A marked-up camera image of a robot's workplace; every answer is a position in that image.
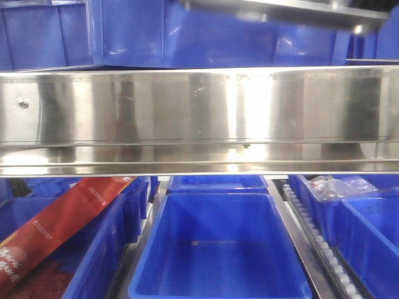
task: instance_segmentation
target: red package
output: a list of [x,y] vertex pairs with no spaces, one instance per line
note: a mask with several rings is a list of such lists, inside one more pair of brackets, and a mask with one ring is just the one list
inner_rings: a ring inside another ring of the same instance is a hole
[[0,244],[0,298],[99,215],[135,178],[84,178]]

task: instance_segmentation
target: metal rail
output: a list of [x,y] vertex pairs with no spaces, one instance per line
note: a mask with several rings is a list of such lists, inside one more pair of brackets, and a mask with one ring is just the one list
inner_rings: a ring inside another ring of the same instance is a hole
[[399,67],[0,74],[0,176],[399,171]]

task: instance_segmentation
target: blue plastic bin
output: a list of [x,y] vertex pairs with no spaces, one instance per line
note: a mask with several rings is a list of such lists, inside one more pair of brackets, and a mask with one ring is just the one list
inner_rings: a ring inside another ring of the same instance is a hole
[[123,191],[126,195],[123,217],[128,243],[137,242],[137,237],[142,234],[142,219],[147,218],[148,185],[148,177],[138,177]]
[[84,1],[0,1],[0,70],[91,65]]
[[[24,182],[32,189],[31,196],[59,197],[67,192],[74,184],[82,178],[27,178]],[[141,235],[141,222],[147,216],[146,194],[144,184],[149,181],[148,177],[138,177],[132,182],[122,194],[126,195],[123,205],[123,216],[125,219],[126,240],[128,243],[137,242]]]
[[339,249],[374,299],[399,294],[399,197],[343,201]]
[[25,184],[33,196],[59,197],[78,183],[82,178],[28,178]]
[[312,293],[272,198],[169,194],[130,298],[296,298]]
[[[333,177],[345,181],[353,176],[333,175]],[[397,174],[363,174],[360,177],[373,184],[379,190],[399,186],[399,175]],[[342,199],[321,201],[317,197],[314,188],[310,185],[310,182],[306,180],[305,176],[289,176],[289,183],[299,200],[305,206],[307,206],[312,216],[313,223],[321,230],[323,237],[331,246],[336,246],[338,229],[336,211],[337,206],[340,204]],[[381,192],[375,191],[356,196],[350,196],[347,197],[347,199],[364,198],[368,196],[379,197],[380,195]]]
[[158,176],[152,176],[150,178],[151,181],[151,192],[150,192],[150,196],[153,197],[155,196],[155,194],[158,192],[158,188],[160,186],[160,180],[158,179]]
[[8,179],[0,179],[0,203],[13,197],[14,195]]
[[253,22],[170,0],[89,0],[98,65],[156,68],[344,65],[350,33]]
[[168,193],[267,193],[258,175],[171,176]]
[[[0,240],[35,216],[54,199],[19,197],[0,208]],[[122,206],[117,197],[106,210],[75,234],[48,259],[60,263],[59,270],[75,273],[63,299],[103,299],[125,248]]]
[[375,34],[353,36],[349,46],[349,58],[399,59],[399,6],[384,26]]

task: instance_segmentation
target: stainless steel shelf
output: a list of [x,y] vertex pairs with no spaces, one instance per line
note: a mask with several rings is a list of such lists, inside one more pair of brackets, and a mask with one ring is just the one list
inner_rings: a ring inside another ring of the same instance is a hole
[[0,74],[0,176],[399,171],[399,67]]
[[249,21],[279,20],[366,34],[389,13],[347,7],[345,0],[180,0],[185,7],[235,14]]

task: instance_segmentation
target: stainless steel rail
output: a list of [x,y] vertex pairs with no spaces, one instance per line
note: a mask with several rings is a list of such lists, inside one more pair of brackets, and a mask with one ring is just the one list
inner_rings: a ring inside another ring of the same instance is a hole
[[280,20],[366,34],[377,31],[389,13],[347,7],[347,0],[180,0],[187,8],[235,14],[249,21]]
[[0,74],[0,176],[399,171],[399,67]]

